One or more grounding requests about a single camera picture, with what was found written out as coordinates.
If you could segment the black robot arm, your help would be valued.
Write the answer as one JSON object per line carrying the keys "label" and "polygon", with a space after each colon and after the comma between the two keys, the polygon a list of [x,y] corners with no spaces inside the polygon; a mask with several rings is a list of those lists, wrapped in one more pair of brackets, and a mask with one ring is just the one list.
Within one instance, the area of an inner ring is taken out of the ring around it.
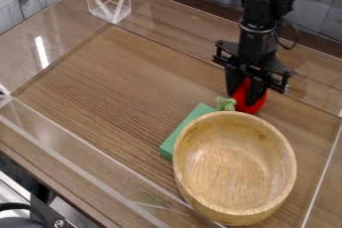
{"label": "black robot arm", "polygon": [[292,75],[278,59],[284,16],[292,11],[295,0],[240,0],[239,41],[215,42],[213,62],[224,67],[227,93],[232,96],[244,82],[249,82],[243,104],[252,106],[271,88],[283,93]]}

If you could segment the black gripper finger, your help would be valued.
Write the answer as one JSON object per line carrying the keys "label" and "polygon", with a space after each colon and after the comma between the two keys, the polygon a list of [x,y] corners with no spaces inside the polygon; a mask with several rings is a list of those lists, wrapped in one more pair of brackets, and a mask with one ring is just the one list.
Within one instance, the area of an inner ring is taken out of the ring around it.
{"label": "black gripper finger", "polygon": [[245,105],[253,106],[259,103],[266,96],[268,89],[268,82],[264,81],[260,77],[252,77],[249,79],[249,85],[245,91]]}
{"label": "black gripper finger", "polygon": [[244,81],[244,74],[232,66],[225,67],[225,88],[227,94],[232,95]]}

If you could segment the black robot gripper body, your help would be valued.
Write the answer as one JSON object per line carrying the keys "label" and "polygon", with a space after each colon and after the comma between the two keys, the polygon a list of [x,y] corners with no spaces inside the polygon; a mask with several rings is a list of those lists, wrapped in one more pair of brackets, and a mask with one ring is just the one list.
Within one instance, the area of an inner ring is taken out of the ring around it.
{"label": "black robot gripper body", "polygon": [[260,77],[268,82],[268,88],[283,93],[292,75],[290,69],[276,57],[278,46],[291,50],[279,42],[282,23],[276,22],[268,30],[252,29],[239,24],[239,42],[217,40],[212,61],[220,66],[232,66],[241,71],[244,78]]}

